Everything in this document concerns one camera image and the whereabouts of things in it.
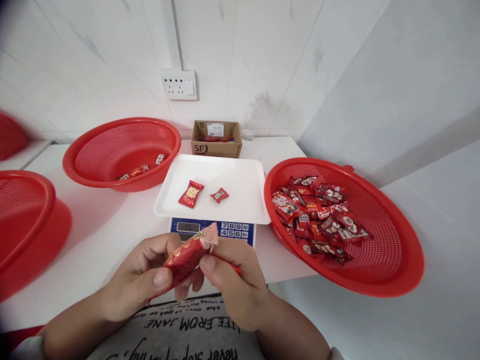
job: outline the white countertop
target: white countertop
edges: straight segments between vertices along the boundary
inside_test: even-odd
[[[20,150],[8,159],[0,161],[0,170],[22,170],[42,153],[53,141],[30,140],[26,148]]]
[[[62,169],[68,147],[50,145],[26,168],[53,182],[58,198],[70,208],[73,224],[64,248],[52,265],[0,304],[4,332],[46,324],[104,286],[142,239],[170,231],[169,218],[153,212],[161,185],[124,193],[77,184]],[[182,140],[180,154],[191,153],[190,140]],[[291,137],[260,137],[243,144],[240,157],[259,160],[268,174],[280,161],[304,156]],[[267,283],[316,274],[280,244],[268,225],[257,225],[255,250]],[[205,279],[203,288],[193,296],[217,292]],[[153,302],[174,299],[174,292],[170,291]]]

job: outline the basket rim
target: basket rim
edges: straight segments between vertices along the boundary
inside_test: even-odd
[[[406,263],[404,263],[400,268],[402,270],[395,274],[391,280],[386,280],[385,282],[379,283],[365,283],[350,280],[319,264],[317,261],[311,258],[310,255],[297,246],[296,243],[293,242],[292,238],[280,222],[272,202],[269,201],[271,196],[270,189],[272,187],[272,180],[279,171],[293,165],[301,164],[323,167],[334,171],[337,174],[345,176],[350,181],[355,182],[366,193],[373,197],[375,201],[390,216],[390,220],[392,221],[395,229],[397,232],[401,233],[400,238],[402,238],[402,252],[405,254],[405,256],[407,256]],[[276,231],[282,239],[284,239],[284,241],[288,244],[288,249],[292,253],[304,261],[317,273],[329,279],[330,281],[363,295],[378,298],[391,298],[409,293],[422,280],[425,269],[425,259],[422,247],[413,227],[410,225],[403,213],[397,208],[397,206],[376,186],[365,180],[363,177],[353,173],[352,171],[349,171],[345,167],[329,161],[311,157],[295,157],[281,161],[271,169],[266,177],[263,190],[266,209],[271,218],[270,226],[272,229]]]
[[[92,138],[96,137],[97,135],[113,129],[119,126],[127,125],[127,124],[135,124],[135,123],[150,123],[156,125],[162,125],[168,128],[175,136],[175,146],[171,152],[171,155],[163,161],[160,165],[155,166],[150,171],[145,172],[142,176],[135,176],[130,177],[126,180],[119,180],[119,181],[95,181],[89,180],[80,176],[76,169],[75,169],[75,160],[77,155],[83,146],[88,143]],[[76,139],[66,150],[65,155],[63,156],[62,166],[63,171],[65,171],[66,175],[75,181],[78,184],[88,186],[91,188],[114,188],[117,186],[123,186],[128,184],[133,184],[141,180],[145,180],[155,174],[159,173],[163,169],[170,166],[171,162],[174,160],[176,154],[180,151],[180,146],[182,145],[182,139],[180,138],[180,133],[177,128],[168,121],[155,118],[155,117],[144,117],[144,116],[135,116],[135,117],[126,117],[119,120],[110,121],[94,127],[93,129],[87,131],[78,139]]]
[[[32,243],[35,237],[42,231],[52,213],[56,201],[55,187],[50,180],[39,173],[27,170],[3,170],[0,171],[0,180],[13,180],[29,178],[38,182],[45,192],[45,201],[38,219],[35,221],[30,231],[16,245],[16,247],[0,262],[0,274],[3,273],[11,264],[13,264],[20,255]]]

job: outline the sf logo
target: sf logo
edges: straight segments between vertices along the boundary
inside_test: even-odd
[[[207,145],[195,145],[195,154],[203,155],[209,151]]]

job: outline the person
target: person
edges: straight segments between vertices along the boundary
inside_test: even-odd
[[[331,358],[320,331],[267,287],[255,250],[220,238],[213,254],[175,288],[179,302],[148,305],[169,288],[161,265],[181,245],[176,233],[147,238],[108,284],[24,340],[13,359],[315,359]],[[241,270],[241,275],[230,265]],[[221,297],[186,300],[206,277]]]

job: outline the wall socket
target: wall socket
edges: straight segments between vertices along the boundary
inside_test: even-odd
[[[163,69],[161,82],[169,100],[198,100],[197,81],[193,70]]]

